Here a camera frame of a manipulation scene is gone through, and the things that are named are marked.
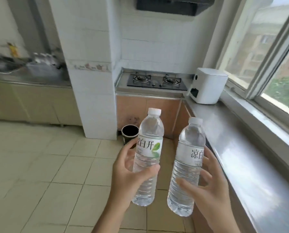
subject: white label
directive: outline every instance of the white label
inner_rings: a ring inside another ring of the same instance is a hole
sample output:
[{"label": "white label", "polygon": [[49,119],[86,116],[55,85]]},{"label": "white label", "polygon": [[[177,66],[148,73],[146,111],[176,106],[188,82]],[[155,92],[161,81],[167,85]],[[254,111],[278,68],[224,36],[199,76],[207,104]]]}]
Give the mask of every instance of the white label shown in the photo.
[{"label": "white label", "polygon": [[201,167],[203,163],[204,147],[189,146],[181,142],[178,143],[176,160],[180,163]]},{"label": "white label", "polygon": [[136,153],[146,156],[158,158],[161,156],[163,139],[148,138],[138,135]]}]

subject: person's right hand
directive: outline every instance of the person's right hand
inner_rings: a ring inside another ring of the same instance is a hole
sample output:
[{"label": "person's right hand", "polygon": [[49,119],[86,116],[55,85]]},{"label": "person's right hand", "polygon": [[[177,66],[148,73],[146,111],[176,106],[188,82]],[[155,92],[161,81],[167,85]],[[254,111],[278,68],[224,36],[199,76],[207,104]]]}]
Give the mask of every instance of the person's right hand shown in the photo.
[{"label": "person's right hand", "polygon": [[229,186],[221,166],[208,147],[205,147],[204,153],[203,164],[208,167],[209,172],[201,169],[200,174],[208,185],[194,186],[182,178],[177,178],[176,182],[194,199],[196,206],[215,233],[240,232],[233,216]]}]

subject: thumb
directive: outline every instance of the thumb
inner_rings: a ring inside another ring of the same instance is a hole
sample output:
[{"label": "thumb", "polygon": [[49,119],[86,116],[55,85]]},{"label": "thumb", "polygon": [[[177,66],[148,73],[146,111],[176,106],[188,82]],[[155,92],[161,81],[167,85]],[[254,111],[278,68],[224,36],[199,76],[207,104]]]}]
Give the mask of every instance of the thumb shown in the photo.
[{"label": "thumb", "polygon": [[192,198],[199,198],[201,195],[201,189],[197,186],[192,185],[187,180],[177,177],[176,183]]},{"label": "thumb", "polygon": [[153,165],[149,168],[146,168],[140,172],[136,172],[135,175],[136,175],[136,178],[139,181],[139,183],[142,184],[144,181],[157,175],[159,170],[160,170],[160,165],[155,164],[155,165]]}]

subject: window pane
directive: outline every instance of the window pane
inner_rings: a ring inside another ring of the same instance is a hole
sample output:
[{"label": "window pane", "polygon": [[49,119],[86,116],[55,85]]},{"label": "window pane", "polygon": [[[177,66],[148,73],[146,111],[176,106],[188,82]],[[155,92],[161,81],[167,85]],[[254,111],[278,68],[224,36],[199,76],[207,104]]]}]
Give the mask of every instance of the window pane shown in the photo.
[{"label": "window pane", "polygon": [[289,114],[289,53],[261,96]]},{"label": "window pane", "polygon": [[224,63],[230,78],[248,88],[289,16],[289,0],[247,0]]}]

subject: water bottle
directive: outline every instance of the water bottle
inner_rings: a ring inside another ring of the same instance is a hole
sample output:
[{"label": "water bottle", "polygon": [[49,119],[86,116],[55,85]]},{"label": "water bottle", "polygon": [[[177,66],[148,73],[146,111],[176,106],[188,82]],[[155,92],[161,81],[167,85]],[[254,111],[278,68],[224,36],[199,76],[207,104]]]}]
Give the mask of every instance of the water bottle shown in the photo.
[{"label": "water bottle", "polygon": [[[149,108],[148,116],[140,124],[133,172],[139,172],[160,162],[164,135],[160,115],[160,109]],[[156,179],[157,176],[154,176],[142,183],[132,200],[134,204],[148,206],[153,202]]]},{"label": "water bottle", "polygon": [[167,196],[168,207],[179,216],[190,216],[194,200],[176,183],[181,177],[197,186],[204,155],[206,137],[201,127],[203,120],[191,117],[179,136],[174,168]]}]

